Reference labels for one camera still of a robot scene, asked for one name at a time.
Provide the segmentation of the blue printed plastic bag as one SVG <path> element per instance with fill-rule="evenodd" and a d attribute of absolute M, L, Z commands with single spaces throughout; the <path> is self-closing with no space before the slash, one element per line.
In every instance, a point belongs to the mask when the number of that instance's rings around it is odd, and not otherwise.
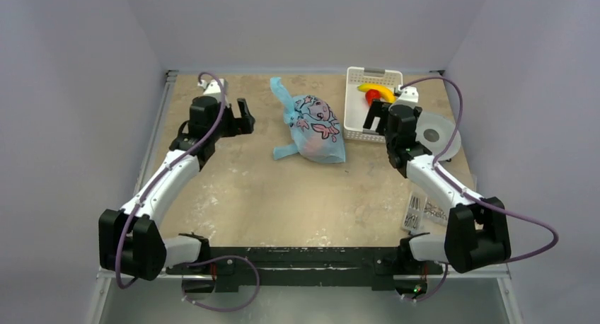
<path fill-rule="evenodd" d="M 292 138 L 291 144 L 273 149 L 273 159 L 299 154 L 316 163 L 346 161 L 342 127 L 327 102 L 312 95 L 292 96 L 280 77 L 270 79 L 270 89 L 283 104 L 283 120 Z"/>

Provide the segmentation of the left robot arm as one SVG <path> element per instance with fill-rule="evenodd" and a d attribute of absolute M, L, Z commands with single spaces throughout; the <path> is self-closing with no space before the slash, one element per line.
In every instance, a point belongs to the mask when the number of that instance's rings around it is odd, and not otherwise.
<path fill-rule="evenodd" d="M 235 117 L 230 103 L 212 96 L 193 99 L 189 118 L 178 128 L 159 169 L 118 210 L 106 209 L 98 221 L 99 261 L 103 269 L 151 281 L 167 267 L 184 264 L 201 274 L 211 264 L 208 240 L 194 234 L 164 239 L 159 225 L 183 188 L 206 166 L 222 137 L 250 134 L 255 118 L 244 98 Z"/>

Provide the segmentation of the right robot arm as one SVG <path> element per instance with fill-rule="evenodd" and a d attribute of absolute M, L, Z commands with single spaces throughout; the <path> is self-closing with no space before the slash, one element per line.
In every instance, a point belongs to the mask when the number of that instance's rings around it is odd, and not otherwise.
<path fill-rule="evenodd" d="M 448 216 L 445 235 L 424 233 L 401 240 L 399 267 L 414 272 L 425 261 L 433 261 L 465 273 L 508 260 L 512 248 L 503 203 L 496 197 L 481 197 L 439 164 L 416 139 L 421 114 L 419 107 L 374 101 L 364 122 L 370 127 L 379 119 L 376 132 L 385 138 L 391 166 Z"/>

